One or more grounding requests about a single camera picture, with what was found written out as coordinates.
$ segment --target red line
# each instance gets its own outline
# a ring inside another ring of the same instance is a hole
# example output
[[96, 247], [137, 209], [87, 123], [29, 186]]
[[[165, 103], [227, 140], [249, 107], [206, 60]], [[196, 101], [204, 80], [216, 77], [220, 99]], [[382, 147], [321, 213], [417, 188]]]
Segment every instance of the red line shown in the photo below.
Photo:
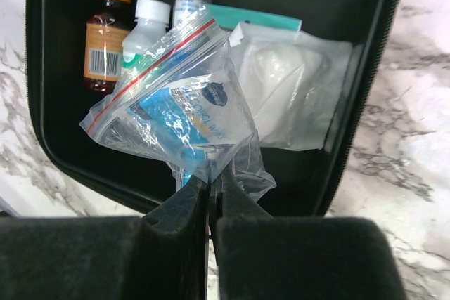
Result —
[[145, 71], [143, 71], [137, 78], [135, 78], [133, 81], [131, 81], [129, 84], [127, 84], [124, 88], [122, 88], [122, 90], [117, 93], [117, 95], [112, 98], [111, 102], [109, 102], [109, 104], [104, 107], [98, 114], [97, 116], [94, 117], [94, 120], [92, 121], [91, 125], [89, 126], [89, 128], [87, 129], [87, 133], [89, 133], [91, 131], [91, 129], [94, 127], [94, 124], [97, 122], [97, 120], [100, 118], [100, 116], [109, 109], [109, 107], [112, 105], [112, 103], [114, 103], [114, 101], [116, 101], [125, 91], [127, 91], [131, 86], [135, 85], [137, 83], [137, 81], [141, 80], [144, 76], [146, 76], [153, 68], [157, 67], [160, 63], [162, 63], [164, 60], [166, 60], [168, 57], [170, 57], [173, 53], [175, 53], [176, 51], [178, 51], [181, 47], [183, 47], [184, 45], [186, 45], [190, 40], [194, 39], [195, 37], [197, 37], [200, 33], [202, 33], [203, 31], [205, 31], [209, 26], [211, 26], [214, 23], [214, 19], [211, 19], [210, 21], [208, 21], [206, 24], [204, 24], [202, 27], [200, 27], [200, 29], [198, 29], [197, 31], [195, 31], [193, 34], [191, 34], [189, 37], [187, 37], [186, 39], [184, 39], [182, 42], [180, 42], [177, 46], [175, 46], [171, 51], [167, 52], [166, 54], [164, 54], [158, 61], [156, 61], [155, 63], [153, 63], [149, 68], [147, 68]]

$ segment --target black tray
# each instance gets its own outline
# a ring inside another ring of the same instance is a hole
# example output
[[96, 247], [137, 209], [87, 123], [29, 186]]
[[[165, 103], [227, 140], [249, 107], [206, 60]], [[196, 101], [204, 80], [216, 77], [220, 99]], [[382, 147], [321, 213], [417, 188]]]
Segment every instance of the black tray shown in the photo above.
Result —
[[[274, 216], [325, 214], [344, 171], [398, 0], [213, 1], [301, 18], [303, 30], [310, 34], [354, 44], [324, 149], [262, 150], [266, 170], [278, 187], [259, 204]], [[175, 192], [167, 165], [101, 147], [78, 125], [103, 97], [82, 86], [85, 22], [95, 6], [96, 0], [27, 0], [32, 124], [39, 143], [61, 171], [117, 202], [148, 212]]]

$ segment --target brown label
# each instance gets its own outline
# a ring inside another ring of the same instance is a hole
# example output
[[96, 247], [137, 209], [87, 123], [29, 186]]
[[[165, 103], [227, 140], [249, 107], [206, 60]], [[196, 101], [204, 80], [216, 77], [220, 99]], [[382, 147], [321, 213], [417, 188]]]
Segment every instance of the brown label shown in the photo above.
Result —
[[84, 77], [117, 81], [122, 67], [122, 41], [129, 31], [87, 24]]

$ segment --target white marble table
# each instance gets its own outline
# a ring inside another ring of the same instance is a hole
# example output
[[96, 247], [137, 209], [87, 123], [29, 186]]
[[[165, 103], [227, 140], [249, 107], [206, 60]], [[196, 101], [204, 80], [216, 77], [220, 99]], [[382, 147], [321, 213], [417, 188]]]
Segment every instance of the white marble table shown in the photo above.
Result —
[[[0, 0], [0, 205], [18, 216], [137, 214], [60, 173], [27, 111], [25, 0]], [[450, 299], [450, 0], [401, 0], [333, 201], [387, 234], [411, 299]], [[217, 269], [210, 266], [209, 298]]]

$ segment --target amber glass bottle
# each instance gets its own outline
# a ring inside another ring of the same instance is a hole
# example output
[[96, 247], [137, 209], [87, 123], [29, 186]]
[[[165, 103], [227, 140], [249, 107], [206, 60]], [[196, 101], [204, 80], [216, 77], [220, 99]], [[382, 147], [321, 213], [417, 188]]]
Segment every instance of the amber glass bottle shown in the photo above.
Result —
[[131, 0], [99, 0], [86, 25], [84, 85], [111, 93], [122, 66], [122, 41], [130, 31]]

